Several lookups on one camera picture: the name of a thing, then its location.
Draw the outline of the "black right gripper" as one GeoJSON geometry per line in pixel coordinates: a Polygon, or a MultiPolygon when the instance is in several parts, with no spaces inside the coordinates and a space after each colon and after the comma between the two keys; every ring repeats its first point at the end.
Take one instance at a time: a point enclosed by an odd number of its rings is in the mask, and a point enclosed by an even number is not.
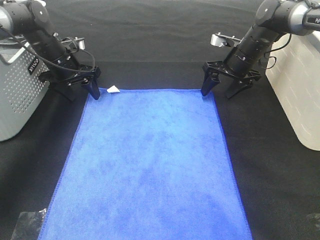
{"type": "Polygon", "coordinates": [[[202,96],[207,96],[212,88],[220,84],[220,75],[232,78],[234,81],[226,90],[226,97],[228,99],[237,95],[238,93],[250,89],[253,86],[253,81],[259,81],[262,75],[259,71],[254,69],[244,69],[244,71],[233,71],[223,61],[205,62],[202,66],[204,71],[204,80],[201,87],[202,96]]]}

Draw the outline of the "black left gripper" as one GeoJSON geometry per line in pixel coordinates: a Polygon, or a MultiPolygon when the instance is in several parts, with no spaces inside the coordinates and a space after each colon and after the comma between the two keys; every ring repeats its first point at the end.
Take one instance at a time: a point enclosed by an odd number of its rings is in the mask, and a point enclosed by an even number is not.
{"type": "Polygon", "coordinates": [[[38,77],[40,82],[49,82],[51,89],[65,97],[70,102],[76,99],[71,85],[81,84],[88,93],[95,99],[100,98],[100,90],[98,87],[98,78],[101,75],[101,69],[95,66],[93,70],[89,69],[89,65],[80,65],[80,69],[85,72],[71,72],[65,76],[56,76],[51,70],[41,73],[38,77]]]}

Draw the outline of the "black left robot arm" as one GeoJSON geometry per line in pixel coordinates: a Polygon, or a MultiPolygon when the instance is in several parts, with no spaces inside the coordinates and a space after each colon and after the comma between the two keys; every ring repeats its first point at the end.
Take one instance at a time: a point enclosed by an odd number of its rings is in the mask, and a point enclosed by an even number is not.
{"type": "Polygon", "coordinates": [[[59,39],[45,4],[40,0],[2,0],[0,2],[0,38],[12,38],[27,52],[41,60],[48,71],[38,79],[50,88],[74,100],[71,86],[80,84],[98,100],[97,79],[101,70],[95,63],[81,64],[75,54],[85,52],[83,38],[59,39]]]}

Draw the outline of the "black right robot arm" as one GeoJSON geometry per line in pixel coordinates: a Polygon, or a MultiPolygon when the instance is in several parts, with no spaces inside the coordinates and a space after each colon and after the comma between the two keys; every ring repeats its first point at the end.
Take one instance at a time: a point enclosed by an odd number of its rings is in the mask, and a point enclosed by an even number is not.
{"type": "Polygon", "coordinates": [[[211,45],[230,47],[223,61],[206,62],[202,67],[204,80],[201,94],[206,96],[221,81],[220,75],[233,79],[226,97],[249,89],[261,78],[253,66],[267,54],[273,43],[282,36],[307,36],[320,29],[320,2],[318,0],[265,0],[259,6],[255,22],[242,39],[215,33],[211,45]]]}

